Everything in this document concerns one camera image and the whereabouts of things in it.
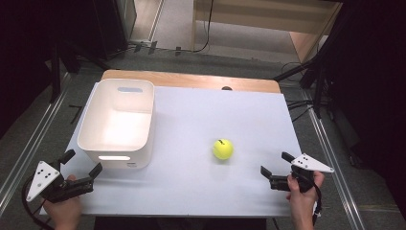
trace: gray floor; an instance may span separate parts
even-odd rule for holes
[[[159,37],[158,30],[159,28],[157,29],[155,38]],[[162,30],[159,33],[161,33],[162,39],[159,38],[158,44],[164,39],[173,44],[177,44],[178,40],[176,40],[175,37],[165,35]],[[287,34],[283,32],[275,32],[275,35],[287,37]],[[251,38],[242,35],[239,41],[233,41],[231,38],[224,38],[224,40],[228,41],[226,43],[229,47],[238,47],[237,44],[240,42],[244,43],[244,41],[246,41],[246,43],[250,43]],[[296,61],[296,57],[292,56],[294,50],[291,41],[289,39],[276,40],[278,40],[278,42],[272,43],[272,40],[270,40],[269,43],[266,44],[266,46],[270,47],[269,53],[272,53],[272,50],[278,50],[283,47],[284,50],[279,50],[279,52],[284,55],[269,54],[272,60],[265,60],[259,56],[254,57],[253,55],[240,56],[240,52],[227,52],[229,49],[224,49],[222,53],[209,55],[183,53],[179,57],[176,57],[174,52],[158,50],[155,51],[154,54],[149,55],[147,53],[148,49],[143,49],[139,53],[129,51],[120,54],[116,58],[107,61],[107,64],[113,68],[124,70],[151,70],[236,78],[270,79],[281,72],[284,63]],[[250,54],[259,54],[255,48],[252,49],[253,53]],[[283,70],[286,71],[294,65],[295,64],[289,64],[285,66]],[[46,130],[45,135],[41,140],[38,140],[40,144],[37,147],[33,147],[34,155],[33,158],[30,159],[31,162],[27,170],[23,172],[23,180],[34,171],[39,160],[54,160],[56,156],[64,152],[77,123],[77,121],[74,121],[71,124],[77,110],[69,105],[84,105],[94,82],[99,81],[101,76],[102,70],[90,62],[82,63],[82,68],[78,75],[69,76],[71,80],[66,84],[68,86],[64,100],[61,102],[55,114],[55,118]],[[300,75],[297,75],[280,83],[282,93],[287,100],[302,100],[304,98],[304,91],[299,87],[299,84],[297,84],[297,80],[300,77]],[[48,88],[38,96],[32,106],[15,122],[8,133],[0,140],[1,185],[7,182],[6,179],[21,152],[25,152],[24,148],[48,108],[48,100],[50,97],[51,90]],[[292,110],[291,117],[297,117],[304,112],[304,110],[304,107]],[[306,113],[294,123],[298,140],[303,152],[326,162],[324,150],[310,118],[310,112]],[[357,170],[350,164],[348,150],[335,124],[327,117],[324,110],[322,111],[322,116],[322,123],[326,129],[328,140],[331,143],[339,167],[343,172],[353,200],[360,212],[364,229],[406,229],[404,218],[397,210],[385,185],[385,181],[373,171]],[[1,229],[36,228],[22,209],[19,194],[21,186],[22,184],[18,183],[18,186],[15,188],[15,193],[10,196],[10,202],[8,202],[7,208],[1,210],[4,211],[0,218]],[[2,187],[0,198],[3,198],[3,189]],[[336,183],[331,175],[327,175],[322,193],[324,211],[322,213],[323,216],[318,219],[316,228],[355,229],[351,227],[349,216],[344,208],[345,202],[340,197]],[[93,220],[93,217],[83,217],[79,229],[92,229]],[[277,223],[280,229],[293,229],[289,218],[277,218]],[[276,229],[272,219],[268,220],[267,229]]]

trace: finger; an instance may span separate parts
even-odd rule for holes
[[[73,175],[73,174],[70,174],[69,176],[68,176],[68,178],[66,178],[67,180],[72,180],[72,181],[75,181],[76,180],[76,177]]]
[[[323,181],[325,180],[325,175],[318,171],[315,171],[313,175],[314,183],[317,185],[317,187],[322,187]]]
[[[289,186],[291,194],[299,192],[298,180],[295,177],[293,177],[291,174],[287,177],[287,185]]]

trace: floor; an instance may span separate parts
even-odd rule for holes
[[[180,46],[189,49],[191,42],[188,33],[192,30],[189,30],[191,27],[191,21],[189,20],[192,10],[191,5],[192,0],[164,1],[156,24],[156,30],[151,39],[157,41],[158,48],[174,49]],[[204,29],[206,26],[207,24],[200,23],[200,29],[197,29],[196,41],[198,42],[196,42],[196,47],[205,43],[206,34]],[[272,37],[272,39],[263,41],[262,37]],[[184,54],[174,58],[171,51],[156,51],[155,55],[149,55],[147,49],[143,49],[140,53],[128,52],[122,54],[110,60],[108,64],[118,69],[185,72],[261,79],[276,77],[280,72],[297,65],[295,62],[298,59],[287,32],[214,23],[211,26],[210,38],[210,49],[207,49],[209,51],[205,51],[201,56]],[[11,162],[18,162],[20,154],[29,151],[33,155],[26,156],[26,158],[37,162],[39,159],[51,159],[43,158],[52,157],[48,152],[63,150],[66,147],[70,140],[70,132],[75,127],[73,126],[75,123],[72,125],[71,122],[77,113],[77,110],[70,105],[84,104],[91,86],[100,79],[101,74],[100,69],[91,63],[84,62],[79,75],[67,76],[67,79],[70,80],[66,82],[66,85],[69,85],[66,99],[59,108],[55,108],[57,110],[56,114],[51,115],[55,116],[57,122],[46,127],[43,130],[45,131],[44,135],[38,136],[39,142],[41,142],[40,145],[27,146],[33,133],[38,132],[36,128],[41,123],[44,113],[54,108],[48,104],[51,93],[50,88],[38,96],[32,106],[0,140],[0,163],[3,169],[0,173],[0,184],[6,184],[13,165]],[[287,100],[302,100],[311,96],[311,90],[303,91],[299,87],[297,80],[300,77],[301,75],[296,75],[289,78],[289,80],[280,82],[282,93]],[[292,118],[298,117],[303,112],[304,109],[295,109],[291,111],[291,116]],[[342,179],[344,179],[340,180],[340,178],[334,176],[327,177],[324,186],[325,211],[318,220],[316,228],[406,229],[404,218],[397,210],[386,188],[385,181],[375,172],[358,170],[350,164],[347,147],[343,144],[338,129],[328,118],[325,110],[322,110],[322,117],[323,119],[320,121],[314,119],[314,114],[309,110],[308,113],[304,114],[303,118],[294,123],[302,150],[317,153],[322,160],[327,159],[329,154],[333,154],[337,162],[337,169],[340,170]],[[28,171],[33,168],[34,163],[29,165]],[[9,191],[5,191],[4,187],[2,187],[0,198],[3,198],[3,195],[8,193]],[[352,200],[347,200],[346,193],[350,195]],[[1,211],[4,213],[0,218],[0,226],[2,226],[2,229],[3,227],[4,229],[27,229],[25,224],[31,220],[19,208],[20,197],[18,193],[8,196],[8,198],[10,200],[0,200],[1,203],[5,201],[10,203],[6,210],[2,206]],[[349,215],[349,210],[357,213]],[[267,229],[291,229],[289,218],[277,218],[276,221],[278,227],[272,219],[269,219]],[[92,217],[83,217],[79,229],[92,228]]]

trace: wooden board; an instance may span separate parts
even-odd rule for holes
[[[224,86],[229,86],[236,91],[281,93],[278,83],[274,80],[123,70],[107,70],[101,79],[138,79],[151,81],[156,86],[190,88],[221,89]]]

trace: table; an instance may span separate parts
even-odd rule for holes
[[[196,20],[208,21],[212,0],[193,0],[192,49]],[[212,22],[289,31],[305,62],[328,35],[342,3],[320,0],[214,0]],[[272,37],[264,37],[263,42]]]
[[[143,169],[104,169],[95,180],[95,191],[81,197],[84,214],[289,216],[285,193],[270,190],[259,173],[263,165],[274,174],[288,175],[290,167],[281,152],[301,154],[283,94],[274,81],[114,70],[102,77],[111,78],[145,79],[156,85],[154,150]],[[245,91],[209,89],[224,83]],[[268,93],[253,92],[256,88],[267,88]],[[85,177],[95,165],[77,145],[82,118],[68,146],[77,155],[61,169],[65,176]],[[212,154],[218,138],[234,142],[235,153],[227,161]]]

